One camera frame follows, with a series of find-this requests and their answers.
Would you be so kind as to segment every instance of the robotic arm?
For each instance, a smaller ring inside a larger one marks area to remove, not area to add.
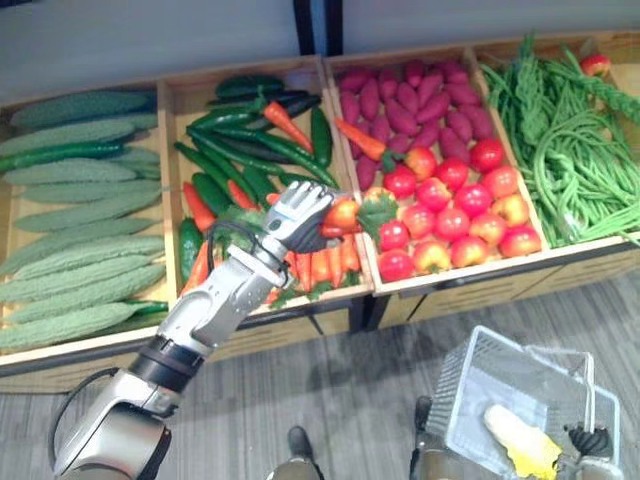
[[[173,415],[204,360],[274,286],[286,287],[286,253],[325,246],[319,226],[334,198],[325,187],[294,182],[267,214],[255,248],[229,247],[230,258],[178,300],[136,360],[104,388],[62,446],[55,476],[155,478],[171,442],[162,419]]]

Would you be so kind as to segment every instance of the produce display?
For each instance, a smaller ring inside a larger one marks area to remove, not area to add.
[[[611,64],[604,55],[578,63],[563,52],[554,61],[538,58],[527,36],[517,58],[497,70],[482,66],[554,247],[640,229],[640,167],[615,116],[640,124],[640,99],[600,77]]]
[[[20,234],[0,265],[0,349],[140,328],[167,308],[132,301],[165,274],[164,239],[134,235],[156,222],[129,217],[160,198],[158,154],[127,144],[157,127],[155,104],[151,92],[102,91],[13,112],[0,172],[29,214],[12,229],[46,235]]]
[[[219,220],[259,228],[279,192],[293,181],[340,188],[329,171],[333,141],[318,95],[287,90],[271,75],[226,78],[215,94],[208,113],[191,121],[184,140],[175,143],[184,160],[197,167],[182,184],[190,215],[179,232],[183,292],[206,279],[209,262],[215,268],[231,242],[249,246],[237,232],[212,228]],[[294,280],[286,290],[274,289],[266,303],[280,308],[299,296],[317,300],[324,292],[360,283],[353,233],[327,224],[323,234],[340,238],[337,245],[312,254],[289,253],[285,261]]]
[[[354,225],[376,243],[383,282],[542,248],[518,171],[462,64],[357,67],[338,85],[336,126],[365,199]]]

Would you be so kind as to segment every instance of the sweet potato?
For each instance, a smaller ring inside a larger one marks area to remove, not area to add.
[[[416,115],[418,123],[426,123],[429,120],[438,120],[442,118],[449,108],[449,94],[440,92],[432,96],[426,105]]]
[[[475,105],[460,105],[458,110],[471,122],[473,138],[482,140],[493,136],[491,117],[484,108],[476,107]]]
[[[447,83],[445,92],[451,97],[454,105],[480,105],[482,100],[476,91],[468,83]]]
[[[365,82],[374,76],[373,70],[354,67],[340,78],[340,91],[358,93]]]
[[[460,140],[465,143],[469,143],[469,140],[473,137],[473,129],[471,127],[471,122],[466,115],[450,110],[447,112],[445,121],[447,123],[447,127],[456,132],[456,135],[460,137]]]
[[[360,91],[360,112],[369,121],[373,121],[380,110],[380,94],[378,93],[378,82],[375,78],[366,81]]]
[[[396,98],[398,103],[406,108],[409,113],[412,115],[418,113],[418,94],[407,82],[402,82],[398,85]]]
[[[442,158],[456,157],[469,163],[469,150],[452,129],[445,127],[440,130],[438,144],[440,145]]]
[[[411,148],[413,147],[430,147],[436,140],[438,140],[438,134],[440,133],[440,125],[437,120],[431,120],[422,126],[422,130],[416,135],[411,142]]]
[[[409,137],[404,133],[398,133],[389,140],[388,146],[391,150],[397,153],[405,153],[409,150]]]
[[[418,85],[418,106],[420,108],[427,104],[429,99],[438,91],[442,82],[442,73],[437,71],[429,73],[422,78],[420,85]]]
[[[411,60],[404,66],[404,76],[413,88],[420,85],[422,75],[424,75],[424,63],[421,60]]]
[[[393,98],[398,89],[398,79],[396,72],[390,68],[380,70],[378,75],[378,85],[380,86],[380,96],[383,100]]]
[[[393,98],[387,99],[385,102],[385,108],[387,110],[389,125],[391,125],[391,128],[396,133],[404,133],[411,136],[418,133],[418,125],[416,124],[413,115],[411,115],[411,113],[409,113]]]
[[[391,127],[389,126],[389,120],[384,115],[378,115],[371,124],[371,136],[376,140],[387,143],[391,136]]]
[[[340,94],[340,106],[342,107],[342,116],[344,121],[355,124],[360,117],[360,106],[358,100],[352,92],[342,92]]]

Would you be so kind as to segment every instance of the basket handle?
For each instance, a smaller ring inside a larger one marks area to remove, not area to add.
[[[566,355],[568,357],[580,357],[581,361],[576,367],[568,371],[568,374],[575,376],[581,367],[583,368],[582,378],[587,386],[587,401],[584,408],[584,431],[593,433],[596,423],[596,389],[594,380],[594,360],[593,355],[589,352],[580,352],[578,350],[571,350],[567,348],[552,348],[541,347],[538,345],[527,345],[524,347],[525,351],[529,353],[536,360],[540,360],[544,363],[553,363],[549,358],[549,355]]]

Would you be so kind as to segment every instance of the carrot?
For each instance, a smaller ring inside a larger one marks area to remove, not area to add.
[[[213,222],[216,221],[216,217],[209,207],[205,205],[202,201],[198,192],[196,192],[195,187],[189,182],[184,182],[182,184],[182,189],[184,191],[184,197],[187,199],[187,204],[189,205],[189,209],[191,210],[191,214],[193,215],[193,220],[196,222],[196,226],[198,230],[201,232],[205,232],[213,225]]]
[[[264,115],[264,118],[286,133],[291,140],[299,144],[309,153],[313,153],[311,140],[309,140],[304,132],[300,130],[295,123],[293,123],[291,117],[282,105],[278,102],[271,102],[267,105],[262,114]]]
[[[311,254],[296,254],[296,269],[298,270],[298,279],[300,286],[305,292],[310,292],[313,288],[313,277],[311,276]]]
[[[326,249],[318,250],[311,254],[311,275],[313,277],[313,283],[316,284],[331,280],[329,257]]]
[[[180,295],[184,295],[189,290],[196,288],[207,279],[207,276],[209,275],[209,266],[207,265],[207,243],[209,242],[202,242],[200,250],[198,250],[196,261],[191,268],[191,275],[189,275],[189,279],[187,280],[187,283],[182,289]]]
[[[258,210],[258,206],[251,201],[249,195],[242,190],[236,182],[233,180],[227,180],[227,185],[229,186],[229,193],[231,194],[231,198],[240,208],[244,208],[245,210]]]
[[[331,286],[338,288],[342,283],[342,247],[336,245],[327,249],[327,257],[329,258],[329,271],[331,272]]]
[[[342,269],[345,272],[359,272],[360,259],[356,250],[356,242],[353,234],[345,235],[341,245]]]

